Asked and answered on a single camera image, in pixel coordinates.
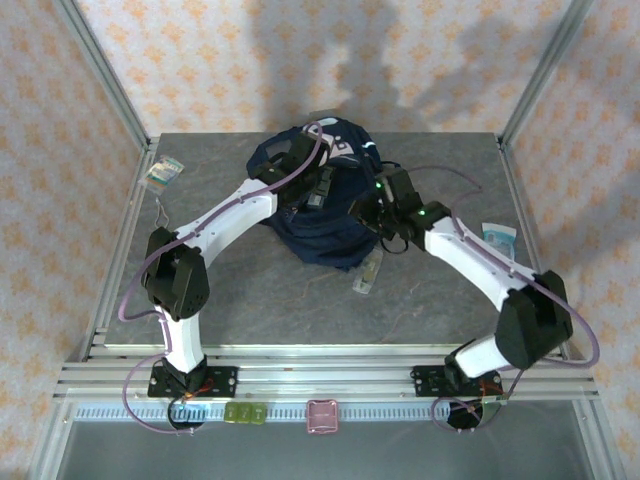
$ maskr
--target marble-pattern surface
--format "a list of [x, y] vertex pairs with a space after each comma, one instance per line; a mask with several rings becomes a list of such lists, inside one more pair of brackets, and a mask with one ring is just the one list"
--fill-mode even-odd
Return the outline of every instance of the marble-pattern surface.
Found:
[[[170, 228], [190, 222], [226, 198], [246, 178], [245, 163], [266, 133], [165, 134], [157, 155], [186, 165], [164, 192]], [[519, 228], [492, 134], [379, 133], [383, 160], [405, 168], [423, 164], [457, 167], [479, 180], [485, 193], [460, 208], [476, 233], [484, 221]], [[425, 202], [450, 204], [469, 190], [447, 172], [412, 174]], [[143, 260], [154, 230], [156, 205], [145, 195], [123, 275], [127, 283]], [[517, 260], [528, 264], [524, 240]], [[255, 226], [222, 252], [209, 269], [211, 296], [201, 312], [203, 344], [456, 343], [492, 331], [497, 312], [465, 278], [439, 259], [412, 247], [385, 253], [369, 295], [352, 290], [355, 272], [308, 265], [265, 226]], [[120, 286], [119, 296], [125, 285]], [[148, 308], [140, 287], [130, 312]], [[155, 319], [131, 324], [113, 312], [109, 344], [161, 343]]]

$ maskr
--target floral wallpaper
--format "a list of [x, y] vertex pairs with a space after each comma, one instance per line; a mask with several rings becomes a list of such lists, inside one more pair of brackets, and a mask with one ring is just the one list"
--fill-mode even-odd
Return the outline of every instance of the floral wallpaper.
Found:
[[569, 0], [79, 0], [151, 135], [499, 132]]
[[3, 0], [0, 32], [0, 478], [22, 478], [139, 149], [51, 0]]
[[[593, 326], [595, 377], [629, 478], [640, 472], [640, 17], [600, 0], [515, 142], [547, 266]], [[585, 356], [590, 347], [578, 336]]]

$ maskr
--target black bracket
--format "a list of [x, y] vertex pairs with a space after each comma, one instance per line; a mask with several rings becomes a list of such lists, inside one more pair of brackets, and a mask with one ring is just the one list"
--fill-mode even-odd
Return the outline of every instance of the black bracket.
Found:
[[500, 395], [502, 379], [497, 371], [470, 379], [455, 388], [445, 377], [442, 365], [416, 366], [411, 371], [411, 378], [416, 390], [416, 397], [482, 397], [484, 395]]
[[[178, 238], [176, 232], [159, 227], [149, 236], [150, 256]], [[149, 301], [161, 305], [173, 320], [198, 313], [209, 298], [207, 267], [199, 248], [179, 245], [158, 257], [142, 276]]]
[[423, 204], [409, 173], [393, 168], [376, 176], [375, 191], [353, 202], [349, 214], [385, 240], [393, 240], [397, 234], [424, 251], [425, 231], [450, 217], [451, 210], [440, 202]]
[[[236, 396], [238, 385], [238, 367], [205, 367], [204, 380], [202, 384], [212, 382], [213, 387], [199, 392], [199, 398], [233, 398]], [[185, 394], [185, 388], [176, 381], [164, 366], [157, 366], [151, 369], [151, 379], [147, 396], [149, 398], [178, 398]]]

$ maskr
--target purple cable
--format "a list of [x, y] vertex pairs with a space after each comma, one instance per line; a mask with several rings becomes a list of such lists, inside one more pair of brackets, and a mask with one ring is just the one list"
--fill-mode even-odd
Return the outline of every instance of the purple cable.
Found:
[[516, 385], [518, 384], [518, 382], [522, 378], [522, 374], [523, 373], [524, 373], [524, 370], [520, 370], [518, 372], [518, 374], [516, 375], [516, 378], [513, 379], [513, 382], [511, 383], [511, 386], [509, 387], [509, 390], [507, 390], [507, 394], [505, 395], [507, 397], [507, 400], [509, 398], [511, 398], [511, 395], [513, 395], [513, 391], [516, 389]]
[[256, 197], [258, 195], [262, 195], [265, 192], [270, 192], [272, 190], [275, 190], [275, 189], [281, 187], [282, 185], [285, 185], [286, 183], [290, 182], [291, 180], [293, 180], [298, 175], [300, 175], [300, 173], [302, 173], [311, 164], [311, 162], [315, 159], [315, 156], [317, 155], [318, 151], [320, 150], [320, 145], [322, 144], [322, 125], [320, 125], [318, 122], [309, 123], [305, 127], [304, 131], [307, 132], [309, 130], [309, 128], [311, 128], [312, 126], [316, 126], [318, 128], [316, 143], [313, 146], [313, 150], [309, 154], [309, 158], [307, 158], [302, 165], [300, 165], [291, 174], [287, 175], [285, 178], [283, 178], [282, 180], [277, 181], [276, 183], [274, 183], [272, 185], [268, 185], [268, 186], [266, 186], [264, 188], [260, 188], [260, 189], [258, 189], [256, 191], [250, 192], [250, 193], [248, 193], [248, 194], [246, 194], [246, 195], [244, 195], [242, 197], [238, 197], [238, 198], [233, 199], [232, 201], [230, 201], [229, 203], [223, 205], [218, 210], [216, 210], [211, 215], [209, 215], [198, 227], [196, 227], [194, 229], [193, 232], [185, 235], [182, 238], [178, 238], [177, 240], [174, 240], [173, 242], [168, 243], [164, 247], [161, 247], [158, 250], [156, 250], [155, 252], [153, 252], [151, 255], [149, 255], [144, 260], [144, 262], [142, 263], [140, 268], [138, 268], [138, 270], [134, 274], [133, 279], [131, 280], [131, 282], [127, 286], [127, 290], [126, 290], [126, 292], [124, 294], [124, 297], [122, 298], [122, 302], [120, 303], [120, 306], [118, 308], [118, 318], [122, 322], [131, 322], [133, 320], [137, 320], [137, 319], [145, 317], [147, 315], [157, 315], [159, 317], [160, 324], [162, 325], [162, 332], [163, 332], [163, 336], [164, 336], [164, 339], [165, 339], [165, 347], [166, 347], [165, 348], [165, 352], [164, 353], [159, 353], [157, 355], [152, 355], [151, 357], [145, 358], [142, 361], [140, 361], [135, 367], [133, 367], [131, 369], [131, 371], [128, 373], [128, 375], [126, 376], [126, 378], [124, 380], [124, 384], [122, 385], [122, 403], [124, 405], [125, 410], [127, 411], [129, 416], [134, 421], [136, 421], [139, 425], [141, 425], [142, 427], [146, 428], [147, 430], [150, 430], [150, 431], [155, 432], [155, 433], [163, 433], [163, 434], [171, 434], [171, 435], [182, 435], [182, 434], [185, 434], [185, 433], [193, 434], [193, 432], [194, 432], [193, 429], [190, 429], [190, 430], [166, 430], [166, 429], [163, 429], [163, 428], [154, 427], [150, 423], [147, 423], [144, 420], [142, 420], [140, 417], [138, 417], [133, 412], [133, 409], [129, 406], [129, 401], [127, 400], [127, 389], [129, 387], [129, 383], [131, 383], [131, 379], [133, 378], [133, 375], [138, 370], [140, 370], [145, 363], [148, 363], [148, 362], [155, 363], [158, 360], [161, 360], [162, 358], [166, 357], [167, 355], [169, 355], [173, 351], [173, 344], [171, 342], [171, 333], [170, 333], [169, 327], [167, 325], [167, 321], [168, 320], [167, 320], [167, 318], [166, 318], [166, 316], [164, 315], [163, 312], [158, 311], [158, 310], [146, 310], [144, 312], [136, 313], [136, 314], [133, 314], [133, 315], [127, 315], [125, 313], [126, 309], [127, 309], [127, 305], [129, 304], [129, 301], [131, 300], [131, 297], [133, 296], [133, 292], [135, 291], [135, 288], [136, 288], [138, 282], [142, 278], [142, 275], [144, 275], [144, 272], [147, 271], [149, 266], [158, 257], [160, 257], [160, 255], [162, 255], [163, 253], [168, 252], [169, 250], [171, 250], [171, 249], [173, 249], [173, 248], [175, 248], [175, 247], [177, 247], [179, 245], [182, 245], [186, 241], [188, 241], [188, 240], [192, 239], [193, 237], [195, 237], [200, 231], [202, 231], [202, 229], [204, 229], [213, 220], [215, 220], [220, 214], [222, 214], [223, 212], [227, 211], [232, 206], [237, 205], [238, 203], [244, 203], [245, 200], [250, 199], [252, 197]]
[[449, 167], [447, 165], [421, 165], [419, 167], [409, 168], [407, 172], [418, 172], [420, 170], [444, 170], [445, 172], [455, 173], [459, 177], [464, 178], [467, 182], [475, 186], [478, 189], [478, 193], [482, 191], [482, 185], [480, 185], [477, 180], [467, 175], [462, 170], [458, 170], [457, 168]]

